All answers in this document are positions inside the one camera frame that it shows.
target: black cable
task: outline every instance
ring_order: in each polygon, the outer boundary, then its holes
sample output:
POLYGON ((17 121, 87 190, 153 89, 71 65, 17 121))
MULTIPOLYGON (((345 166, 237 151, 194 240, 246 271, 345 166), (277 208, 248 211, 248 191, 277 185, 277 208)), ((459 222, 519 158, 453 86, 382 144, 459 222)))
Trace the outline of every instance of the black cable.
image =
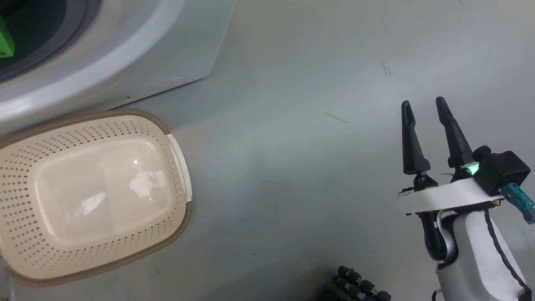
POLYGON ((485 212, 485 222, 487 222, 487 228, 488 233, 492 237, 492 241, 494 243, 494 247, 496 247, 496 251, 502 258, 503 264, 507 267, 507 269, 511 272, 511 275, 513 278, 518 281, 518 284, 524 289, 524 294, 518 298, 518 301, 531 301, 531 289, 524 283, 524 281, 519 277, 519 275, 516 273, 515 269, 513 269, 511 263, 509 260, 507 260, 507 257, 505 256, 505 253, 503 252, 500 243, 498 242, 498 238, 496 237, 496 232, 494 232, 494 227, 492 226, 491 216, 488 213, 488 209, 484 210, 485 212))

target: washing machine door opening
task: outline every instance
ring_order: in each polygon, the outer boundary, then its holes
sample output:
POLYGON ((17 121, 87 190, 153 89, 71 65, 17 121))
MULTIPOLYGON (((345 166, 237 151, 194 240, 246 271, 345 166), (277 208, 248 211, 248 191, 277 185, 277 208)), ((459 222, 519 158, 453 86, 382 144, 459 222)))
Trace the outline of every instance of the washing machine door opening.
POLYGON ((71 46, 90 26, 101 0, 4 0, 3 17, 14 44, 0 58, 0 84, 20 76, 71 46))

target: white washing machine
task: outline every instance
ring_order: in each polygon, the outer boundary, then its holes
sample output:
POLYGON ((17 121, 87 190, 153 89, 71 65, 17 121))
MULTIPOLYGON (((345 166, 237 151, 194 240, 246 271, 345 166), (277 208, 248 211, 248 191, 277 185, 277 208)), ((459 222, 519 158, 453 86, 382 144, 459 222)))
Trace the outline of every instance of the white washing machine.
POLYGON ((2 0, 0 136, 209 75, 235 0, 2 0))

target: cable connector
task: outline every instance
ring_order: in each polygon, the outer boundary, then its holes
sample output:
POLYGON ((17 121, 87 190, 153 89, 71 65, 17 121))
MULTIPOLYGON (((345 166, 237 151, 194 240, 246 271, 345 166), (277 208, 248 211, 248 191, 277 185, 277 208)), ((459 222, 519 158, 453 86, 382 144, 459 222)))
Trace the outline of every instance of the cable connector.
POLYGON ((513 204, 522 215, 528 224, 535 224, 535 204, 528 197, 528 195, 515 183, 509 183, 502 188, 502 195, 513 204))

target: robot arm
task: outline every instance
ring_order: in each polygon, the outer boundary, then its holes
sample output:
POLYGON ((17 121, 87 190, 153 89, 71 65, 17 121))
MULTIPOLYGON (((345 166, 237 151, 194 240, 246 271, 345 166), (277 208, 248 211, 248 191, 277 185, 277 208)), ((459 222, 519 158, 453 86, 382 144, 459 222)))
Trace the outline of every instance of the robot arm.
POLYGON ((399 204, 404 213, 416 214, 422 222, 445 300, 531 300, 531 289, 488 214, 508 200, 529 224, 535 223, 533 202, 519 187, 530 168, 511 151, 492 154, 483 146, 472 153, 446 100, 439 97, 448 164, 455 168, 451 183, 439 186, 427 174, 431 166, 416 137, 410 103, 403 102, 401 109, 403 172, 416 176, 414 186, 399 193, 399 204))

